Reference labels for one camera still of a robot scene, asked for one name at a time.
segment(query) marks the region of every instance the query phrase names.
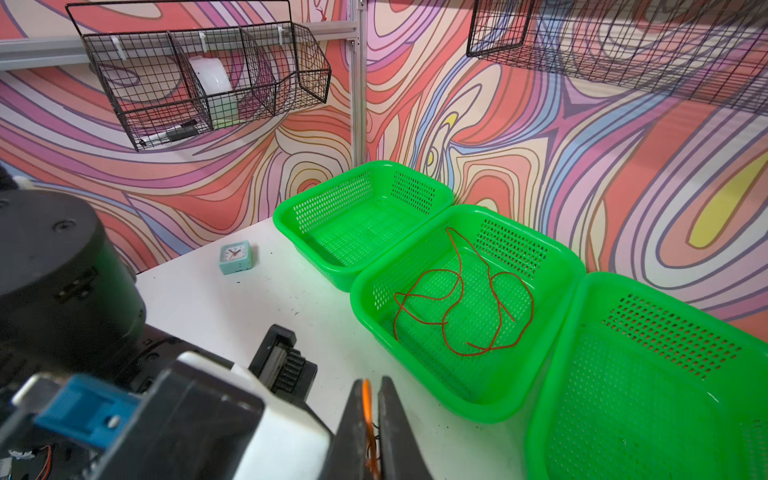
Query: colorful wall mural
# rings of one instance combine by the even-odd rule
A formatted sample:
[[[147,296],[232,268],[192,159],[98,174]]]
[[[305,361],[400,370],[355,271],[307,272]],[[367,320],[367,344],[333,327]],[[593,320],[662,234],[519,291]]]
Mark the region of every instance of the colorful wall mural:
[[[0,0],[0,36],[72,35],[66,3]],[[305,22],[347,16],[343,0],[291,5]],[[259,2],[104,13],[101,30],[276,15]],[[768,117],[467,58],[471,14],[472,0],[369,3],[368,159],[427,173],[567,244],[590,270],[768,339]],[[90,201],[145,270],[349,168],[349,53],[322,46],[328,104],[141,154],[87,65],[2,72],[0,161]]]
[[[0,0],[3,38],[74,35],[65,0]],[[261,2],[91,7],[100,31],[206,28],[284,20]],[[346,3],[292,2],[293,18],[346,18]],[[247,227],[284,198],[349,169],[349,58],[321,42],[327,104],[136,153],[88,65],[0,72],[0,162],[37,187],[91,202],[138,272]]]
[[[768,340],[768,117],[467,58],[471,16],[369,4],[368,158]]]

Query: wire shelf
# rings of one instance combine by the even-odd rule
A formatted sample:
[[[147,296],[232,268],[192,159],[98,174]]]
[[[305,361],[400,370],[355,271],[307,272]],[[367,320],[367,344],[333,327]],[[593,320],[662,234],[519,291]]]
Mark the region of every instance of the wire shelf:
[[[156,2],[109,5],[115,3]],[[70,8],[93,5],[101,3],[70,4],[67,10],[137,151],[328,98],[330,63],[312,32],[292,21],[84,35]],[[213,80],[210,59],[219,72]]]
[[[476,0],[467,55],[764,114],[766,28],[764,0]]]

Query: red cable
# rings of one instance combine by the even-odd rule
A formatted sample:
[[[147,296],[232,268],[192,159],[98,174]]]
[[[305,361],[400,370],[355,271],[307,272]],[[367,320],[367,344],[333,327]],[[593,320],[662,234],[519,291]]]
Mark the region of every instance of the red cable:
[[[485,259],[477,251],[477,249],[475,249],[475,246],[472,245],[472,242],[467,240],[466,237],[461,235],[454,228],[448,227],[448,228],[445,229],[445,232],[448,234],[448,237],[451,240],[451,245],[453,245],[453,250],[456,252],[456,257],[458,258],[458,272],[456,272],[455,270],[448,270],[448,269],[443,269],[443,268],[426,270],[424,273],[422,273],[419,276],[419,278],[416,280],[416,282],[413,284],[413,286],[411,286],[410,290],[408,290],[408,293],[395,292],[395,295],[394,295],[395,303],[397,303],[398,306],[400,307],[398,309],[397,313],[395,314],[394,321],[392,322],[392,330],[395,333],[395,340],[397,340],[398,342],[400,341],[398,336],[397,336],[397,319],[399,318],[400,313],[402,311],[405,311],[406,313],[408,313],[408,315],[411,318],[413,318],[414,320],[416,320],[419,323],[423,323],[425,325],[440,325],[441,329],[442,329],[442,339],[443,339],[443,342],[445,342],[445,346],[447,346],[449,350],[451,350],[453,353],[455,353],[456,355],[459,355],[459,356],[478,356],[478,355],[483,355],[484,353],[488,353],[488,352],[490,352],[492,350],[508,349],[508,348],[512,348],[513,346],[517,345],[520,342],[520,339],[523,337],[523,333],[525,333],[525,330],[528,328],[529,325],[531,325],[531,322],[533,321],[534,300],[533,300],[533,293],[531,293],[531,290],[528,288],[528,285],[525,284],[525,282],[523,281],[522,278],[520,278],[518,275],[516,275],[516,274],[514,274],[512,272],[499,272],[499,273],[496,273],[495,275],[492,276],[491,275],[491,266],[490,266],[490,264],[488,264],[488,262],[485,261]],[[461,353],[461,352],[457,352],[455,349],[453,349],[453,347],[451,347],[451,344],[448,341],[448,337],[445,334],[445,325],[448,324],[448,320],[447,320],[448,314],[451,312],[451,310],[454,309],[454,307],[456,307],[462,301],[462,298],[464,298],[464,278],[462,277],[462,269],[463,269],[462,256],[458,252],[458,247],[456,246],[456,242],[453,240],[453,236],[451,235],[451,232],[455,233],[456,235],[459,235],[472,248],[472,251],[475,252],[475,255],[478,256],[480,261],[482,261],[485,264],[486,273],[488,275],[488,285],[491,288],[491,293],[493,294],[493,297],[496,299],[496,308],[498,310],[498,327],[496,328],[496,334],[493,336],[493,340],[491,340],[491,344],[489,346],[487,346],[487,347],[479,347],[479,346],[476,346],[473,343],[467,342],[468,346],[471,346],[472,348],[476,348],[476,349],[480,350],[480,352],[476,352],[476,353]],[[419,282],[422,281],[422,278],[424,278],[424,276],[427,273],[431,273],[431,272],[448,272],[448,273],[453,273],[454,275],[456,275],[456,281],[453,284],[453,288],[451,288],[451,291],[447,295],[441,296],[441,297],[426,296],[426,295],[420,295],[420,294],[417,294],[417,293],[412,293],[413,290],[416,288],[416,286],[419,285]],[[525,326],[523,327],[523,329],[520,332],[520,335],[518,336],[518,338],[515,340],[514,343],[512,343],[510,345],[504,345],[504,346],[494,346],[494,344],[496,343],[496,340],[498,339],[498,334],[502,331],[502,327],[503,327],[503,324],[504,324],[504,316],[502,314],[502,310],[507,314],[507,316],[509,317],[510,320],[512,320],[512,322],[516,322],[516,320],[512,316],[512,314],[509,312],[507,307],[504,305],[504,303],[498,298],[498,294],[496,293],[496,289],[493,287],[493,280],[497,276],[499,276],[499,275],[513,275],[515,278],[520,280],[520,283],[522,283],[523,287],[528,292],[528,296],[531,297],[531,317],[528,319],[528,323],[525,324]],[[425,320],[422,320],[422,319],[418,318],[416,315],[411,313],[406,308],[406,300],[409,297],[423,298],[423,299],[427,299],[427,300],[445,300],[448,297],[450,297],[456,291],[456,286],[459,285],[459,284],[462,285],[462,289],[461,289],[461,293],[458,296],[458,300],[456,300],[450,307],[448,307],[448,309],[445,311],[445,313],[443,313],[442,319],[439,322],[426,322]],[[398,295],[402,295],[403,296],[402,303],[400,303],[398,301],[398,298],[397,298]]]
[[[40,471],[40,473],[38,473],[38,476],[35,477],[35,480],[46,480],[51,474],[51,457],[53,456],[53,451],[50,445],[46,445],[43,448],[48,449],[48,457],[45,459],[43,469]]]

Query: table surface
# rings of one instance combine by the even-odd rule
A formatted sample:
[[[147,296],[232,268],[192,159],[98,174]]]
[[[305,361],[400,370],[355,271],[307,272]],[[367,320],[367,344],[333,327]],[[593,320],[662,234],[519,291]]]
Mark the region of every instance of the table surface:
[[[223,275],[221,247],[242,240],[253,248],[254,267]],[[271,218],[141,273],[137,287],[150,325],[242,366],[272,324],[296,332],[296,348],[318,365],[307,403],[333,431],[353,382],[370,378],[376,393],[387,375],[435,480],[525,477],[524,435],[535,393],[515,417],[495,425],[450,413],[379,345],[353,314],[349,294],[299,255]]]

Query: light blue clock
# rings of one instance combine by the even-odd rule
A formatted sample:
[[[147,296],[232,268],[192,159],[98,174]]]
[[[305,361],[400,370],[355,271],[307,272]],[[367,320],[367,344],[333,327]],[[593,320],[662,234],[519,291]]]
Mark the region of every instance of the light blue clock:
[[[219,268],[224,275],[248,270],[252,266],[253,253],[250,251],[250,243],[247,241],[221,247]]]

